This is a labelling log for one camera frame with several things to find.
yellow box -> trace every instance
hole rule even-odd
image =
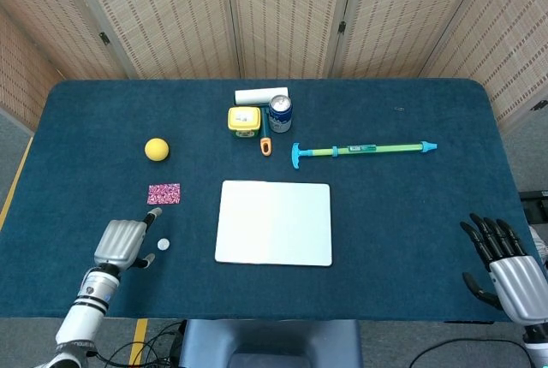
[[[232,107],[229,109],[229,130],[236,137],[255,137],[260,128],[259,107]]]

tin can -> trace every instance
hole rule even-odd
[[[293,105],[287,96],[275,96],[268,106],[268,122],[274,133],[285,133],[291,127]]]

yellow ball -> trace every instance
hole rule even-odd
[[[145,154],[152,161],[162,161],[168,157],[170,147],[163,139],[149,139],[145,145]]]

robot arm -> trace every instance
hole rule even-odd
[[[548,365],[548,282],[535,259],[528,256],[515,231],[503,220],[494,221],[470,214],[478,230],[461,223],[495,286],[487,293],[474,278],[463,273],[468,289],[476,298],[503,310],[523,326],[523,341],[538,368]]]
[[[120,285],[120,275],[130,267],[146,268],[150,254],[138,258],[146,231],[162,210],[150,210],[143,221],[112,220],[95,251],[95,268],[90,269],[76,300],[57,331],[56,356],[36,368],[87,368],[87,357],[97,353],[94,340]]]

cable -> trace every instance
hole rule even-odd
[[[140,367],[145,368],[147,366],[158,366],[158,363],[163,362],[158,357],[158,355],[156,354],[156,351],[154,349],[152,350],[152,352],[156,356],[156,360],[154,360],[153,362],[150,362],[148,364],[140,364],[140,365],[131,364],[131,365],[128,365],[128,364],[119,364],[117,362],[112,361],[112,359],[114,357],[116,357],[116,355],[119,354],[124,348],[130,347],[134,344],[143,344],[145,347],[147,346],[147,344],[143,341],[131,341],[131,342],[128,342],[128,343],[122,345],[121,347],[119,347],[108,359],[106,357],[104,357],[103,355],[101,355],[99,352],[97,352],[96,357],[101,362],[104,362],[104,368],[107,368],[108,366],[115,366],[115,367],[118,367],[118,368],[140,368]]]
[[[506,343],[509,343],[509,344],[514,344],[514,345],[518,346],[519,348],[521,348],[521,350],[526,354],[527,359],[529,360],[530,367],[534,368],[533,360],[529,356],[529,353],[527,352],[525,347],[523,347],[520,343],[515,342],[515,341],[511,341],[511,340],[498,340],[498,339],[488,339],[488,338],[485,338],[485,339],[483,339],[483,338],[455,338],[453,340],[439,342],[438,344],[433,345],[433,346],[425,349],[419,355],[414,357],[413,361],[411,361],[411,364],[409,364],[409,368],[413,368],[414,363],[417,362],[417,360],[420,357],[422,357],[424,354],[429,353],[430,351],[433,351],[434,349],[440,348],[444,345],[447,345],[447,344],[450,344],[450,343],[453,343],[453,342],[506,342]]]
[[[165,327],[162,328],[162,330],[160,330],[160,332],[154,336],[153,338],[150,339],[150,341],[148,342],[149,344],[149,350],[148,350],[148,353],[146,354],[146,358],[145,358],[145,364],[148,362],[148,359],[150,358],[150,355],[151,355],[151,350],[154,349],[154,345],[156,344],[156,340],[165,333],[165,331],[171,327],[175,327],[176,325],[181,325],[182,323],[186,323],[186,320],[182,320],[182,321],[179,321],[179,322],[176,322],[176,323],[170,323],[168,325],[166,325]]]
[[[174,331],[174,330],[167,331],[167,329],[169,329],[169,328],[171,328],[175,325],[181,325],[182,323],[184,323],[184,320],[180,321],[180,322],[177,322],[177,323],[170,323],[170,324],[166,325],[165,327],[163,327],[160,330],[160,332],[157,335],[152,337],[147,342],[143,342],[143,341],[128,342],[128,343],[122,345],[121,347],[119,347],[108,359],[106,357],[104,357],[103,355],[101,355],[100,353],[98,353],[98,352],[97,352],[96,357],[101,362],[104,362],[104,368],[107,368],[108,366],[114,366],[116,368],[146,368],[146,367],[157,368],[159,366],[170,366],[169,356],[159,358],[158,353],[154,349],[154,344],[156,343],[158,338],[163,336],[163,335],[174,335],[174,334],[176,334],[178,331]],[[120,363],[117,363],[117,362],[113,361],[114,357],[116,357],[124,348],[130,347],[134,344],[143,344],[143,348],[135,356],[134,362],[139,358],[140,355],[142,355],[145,348],[146,347],[148,348],[148,353],[146,355],[146,359],[145,359],[144,364],[135,364],[135,363],[133,363],[133,364],[128,365],[128,364],[120,364]],[[154,355],[155,360],[153,360],[151,362],[148,362],[148,360],[151,356],[151,353]]]

